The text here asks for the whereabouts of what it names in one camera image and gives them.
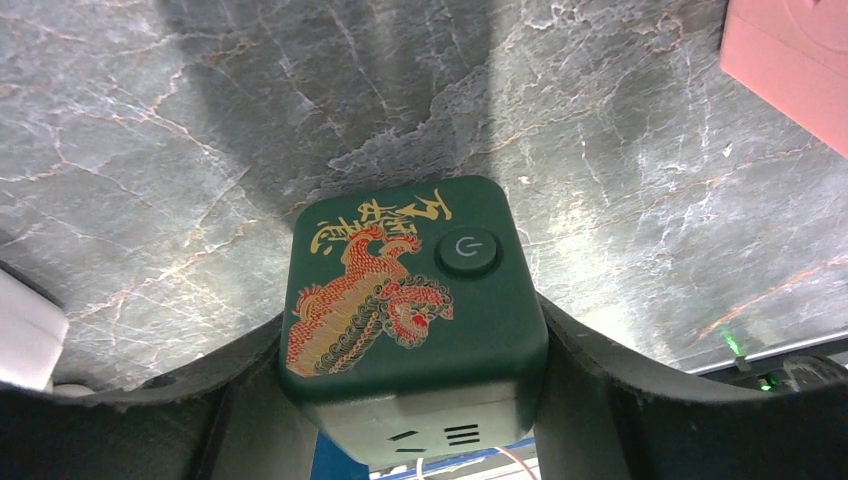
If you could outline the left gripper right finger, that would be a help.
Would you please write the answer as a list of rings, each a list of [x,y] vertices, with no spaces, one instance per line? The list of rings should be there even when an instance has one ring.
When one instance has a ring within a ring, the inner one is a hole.
[[[843,479],[847,383],[773,393],[690,375],[549,300],[534,427],[546,479]]]

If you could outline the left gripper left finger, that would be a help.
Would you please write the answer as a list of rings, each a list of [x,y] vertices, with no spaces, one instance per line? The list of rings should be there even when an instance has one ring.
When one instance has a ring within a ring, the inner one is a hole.
[[[133,390],[1,388],[5,479],[306,479],[316,428],[287,398],[273,320]]]

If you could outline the dark green cube socket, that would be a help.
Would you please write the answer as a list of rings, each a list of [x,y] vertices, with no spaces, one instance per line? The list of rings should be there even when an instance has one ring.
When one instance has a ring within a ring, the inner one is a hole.
[[[293,242],[284,391],[382,468],[533,427],[548,329],[507,197],[477,175],[319,201]]]

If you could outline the pink cube socket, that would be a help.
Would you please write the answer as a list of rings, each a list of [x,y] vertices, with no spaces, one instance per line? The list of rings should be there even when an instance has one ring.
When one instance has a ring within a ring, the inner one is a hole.
[[[728,3],[720,68],[847,155],[847,3]]]

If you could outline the blue cube socket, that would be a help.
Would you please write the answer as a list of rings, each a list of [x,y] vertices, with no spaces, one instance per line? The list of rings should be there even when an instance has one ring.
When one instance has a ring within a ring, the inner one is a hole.
[[[350,458],[329,437],[319,432],[316,438],[311,480],[369,480],[367,465]]]

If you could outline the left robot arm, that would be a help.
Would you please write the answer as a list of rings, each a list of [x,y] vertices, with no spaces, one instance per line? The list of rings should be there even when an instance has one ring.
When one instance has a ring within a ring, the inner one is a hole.
[[[543,303],[549,363],[529,459],[546,479],[843,479],[847,372],[815,348],[694,376]],[[472,466],[494,478],[495,416],[462,415],[381,440],[354,460],[284,395],[268,324],[144,387],[93,393],[52,373],[61,309],[1,275],[1,475],[5,479],[424,479]]]

